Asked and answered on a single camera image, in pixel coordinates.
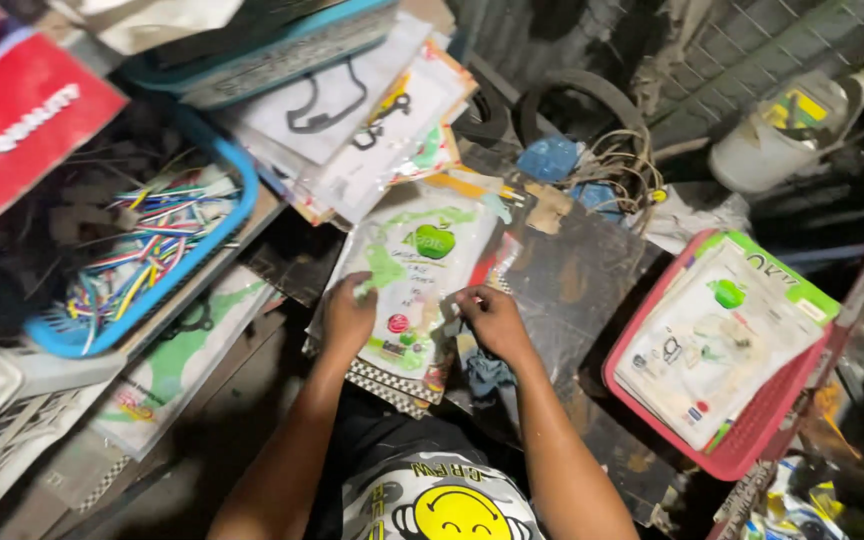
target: red sign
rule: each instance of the red sign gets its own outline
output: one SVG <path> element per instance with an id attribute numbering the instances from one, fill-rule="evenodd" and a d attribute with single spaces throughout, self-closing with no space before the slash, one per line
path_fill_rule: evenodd
<path id="1" fill-rule="evenodd" d="M 0 215 L 125 104 L 47 37 L 12 45 L 0 56 Z"/>

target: checkered pattern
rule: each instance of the checkered pattern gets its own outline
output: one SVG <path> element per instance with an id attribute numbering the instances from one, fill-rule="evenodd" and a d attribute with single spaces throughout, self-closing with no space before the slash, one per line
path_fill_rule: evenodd
<path id="1" fill-rule="evenodd" d="M 379 384 L 371 378 L 366 378 L 365 376 L 354 374 L 353 372 L 345 373 L 345 380 L 357 387 L 362 387 L 368 393 L 374 394 L 382 400 L 389 402 L 397 411 L 408 414 L 415 420 L 422 420 L 423 417 L 428 414 L 428 411 L 426 411 L 426 408 L 428 408 L 428 401 L 423 401 L 422 399 L 416 399 L 412 396 L 403 394 L 399 390 L 390 388 L 384 384 Z M 420 406 L 417 402 L 425 403 L 425 406 Z"/>
<path id="2" fill-rule="evenodd" d="M 109 488 L 112 487 L 115 479 L 119 478 L 119 474 L 122 473 L 122 470 L 126 468 L 126 465 L 132 461 L 127 455 L 123 455 L 118 461 L 116 461 L 112 468 L 102 476 L 102 481 L 99 482 L 99 485 L 96 486 L 92 493 L 89 493 L 85 500 L 78 505 L 78 513 L 86 513 L 95 506 L 96 503 L 102 499 L 102 496 L 109 491 Z"/>
<path id="3" fill-rule="evenodd" d="M 378 367 L 368 362 L 364 362 L 359 359 L 356 359 L 354 362 L 352 362 L 352 366 L 350 369 L 352 373 L 356 375 L 365 377 L 367 379 L 372 379 L 380 385 L 394 388 L 399 392 L 414 396 L 418 399 L 433 404 L 438 404 L 438 402 L 442 400 L 442 395 L 445 393 L 432 390 L 431 388 L 426 386 L 426 384 L 421 380 L 415 380 L 414 378 L 404 378 L 396 374 L 391 374 L 387 371 L 379 369 Z"/>

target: red circle logo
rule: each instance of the red circle logo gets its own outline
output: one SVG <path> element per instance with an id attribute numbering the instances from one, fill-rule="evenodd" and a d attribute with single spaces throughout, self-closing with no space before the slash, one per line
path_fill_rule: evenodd
<path id="1" fill-rule="evenodd" d="M 389 332 L 393 334 L 401 334 L 409 329 L 409 319 L 401 313 L 396 313 L 389 317 Z"/>

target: hand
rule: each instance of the hand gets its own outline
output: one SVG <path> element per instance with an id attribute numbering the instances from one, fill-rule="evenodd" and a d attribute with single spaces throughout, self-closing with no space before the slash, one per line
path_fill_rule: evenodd
<path id="1" fill-rule="evenodd" d="M 514 298 L 488 285 L 476 285 L 455 293 L 455 301 L 479 344 L 508 362 L 513 370 L 522 362 L 541 362 Z"/>
<path id="2" fill-rule="evenodd" d="M 372 277 L 372 272 L 356 272 L 339 281 L 329 292 L 328 305 L 323 317 L 324 342 L 322 350 L 349 362 L 366 346 L 376 325 L 378 290 L 368 289 L 361 301 L 355 299 L 354 289 Z"/>

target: tangled cord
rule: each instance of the tangled cord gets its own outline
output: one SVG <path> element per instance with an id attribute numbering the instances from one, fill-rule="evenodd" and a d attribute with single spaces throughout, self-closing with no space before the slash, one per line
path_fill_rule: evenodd
<path id="1" fill-rule="evenodd" d="M 619 142 L 612 142 L 604 152 L 598 153 L 604 142 L 613 138 L 626 138 Z M 640 139 L 643 144 L 639 153 L 622 151 L 630 146 L 630 138 Z M 581 162 L 574 173 L 568 178 L 556 182 L 556 185 L 564 190 L 571 190 L 582 184 L 607 184 L 616 191 L 616 196 L 607 201 L 598 202 L 587 209 L 589 213 L 595 212 L 607 205 L 616 204 L 624 214 L 635 215 L 642 211 L 642 215 L 635 221 L 632 230 L 637 234 L 644 235 L 648 222 L 652 218 L 652 203 L 662 202 L 666 199 L 665 180 L 663 174 L 655 166 L 652 156 L 652 141 L 649 129 L 616 129 L 598 138 L 594 144 L 589 146 L 582 156 L 587 158 Z M 638 193 L 630 193 L 630 188 L 622 180 L 629 175 L 638 178 L 642 190 Z"/>

